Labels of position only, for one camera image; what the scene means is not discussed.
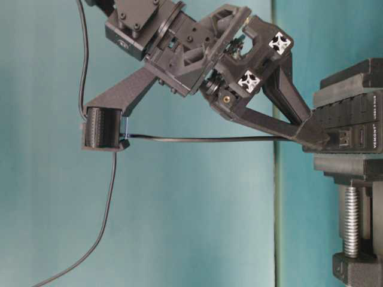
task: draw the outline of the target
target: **usb port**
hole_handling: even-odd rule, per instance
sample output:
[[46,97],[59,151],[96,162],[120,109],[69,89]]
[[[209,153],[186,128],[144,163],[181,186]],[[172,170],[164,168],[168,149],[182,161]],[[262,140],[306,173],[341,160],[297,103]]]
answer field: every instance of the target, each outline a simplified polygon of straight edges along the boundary
[[359,146],[364,148],[364,127],[359,130]]
[[340,130],[339,131],[339,146],[342,148],[348,148],[351,145],[351,131]]

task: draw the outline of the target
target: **teal background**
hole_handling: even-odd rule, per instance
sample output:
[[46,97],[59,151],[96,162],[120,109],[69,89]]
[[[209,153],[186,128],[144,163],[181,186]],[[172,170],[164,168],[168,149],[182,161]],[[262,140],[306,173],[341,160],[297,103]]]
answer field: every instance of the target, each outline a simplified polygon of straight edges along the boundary
[[[189,0],[200,19],[224,1]],[[235,1],[270,20],[270,1]],[[140,66],[104,36],[86,7],[86,100]],[[31,286],[79,258],[101,224],[111,155],[80,150],[83,46],[75,1],[5,1],[0,12],[0,286]],[[262,95],[253,104],[271,113]],[[260,135],[224,121],[200,94],[156,85],[130,132]],[[272,143],[132,141],[118,155],[105,237],[51,286],[274,285]]]
[[[368,57],[383,57],[383,2],[274,0],[274,19],[295,40],[294,82],[308,103],[320,80]],[[332,276],[338,193],[313,170],[313,156],[278,144],[278,285],[344,286]]]

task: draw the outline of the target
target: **bolt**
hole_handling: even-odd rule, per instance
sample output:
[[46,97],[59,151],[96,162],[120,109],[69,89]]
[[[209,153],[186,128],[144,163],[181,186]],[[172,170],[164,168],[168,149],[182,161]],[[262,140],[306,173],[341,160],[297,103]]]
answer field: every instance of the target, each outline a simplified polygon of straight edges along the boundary
[[230,100],[231,100],[231,98],[229,96],[223,97],[223,102],[224,103],[230,103]]
[[344,253],[349,258],[358,258],[359,229],[359,192],[356,187],[346,187]]

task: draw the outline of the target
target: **label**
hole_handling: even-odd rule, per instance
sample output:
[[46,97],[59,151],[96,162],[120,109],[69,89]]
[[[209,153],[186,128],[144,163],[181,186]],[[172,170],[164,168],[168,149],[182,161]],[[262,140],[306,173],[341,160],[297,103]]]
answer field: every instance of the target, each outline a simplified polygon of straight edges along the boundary
[[373,95],[373,119],[374,120],[376,120],[378,117],[377,109],[378,109],[378,104],[376,102],[376,95],[374,94]]
[[376,124],[372,124],[373,130],[373,148],[376,149],[378,147],[378,128]]

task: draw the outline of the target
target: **hole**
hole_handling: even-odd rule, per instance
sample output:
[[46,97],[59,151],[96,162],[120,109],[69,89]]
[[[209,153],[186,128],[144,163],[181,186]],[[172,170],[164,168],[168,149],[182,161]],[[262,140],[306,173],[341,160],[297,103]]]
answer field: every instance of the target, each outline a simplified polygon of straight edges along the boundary
[[168,47],[169,47],[170,49],[173,49],[176,40],[177,40],[176,38],[173,38],[173,39],[170,41],[170,43],[169,43],[169,45],[168,45]]

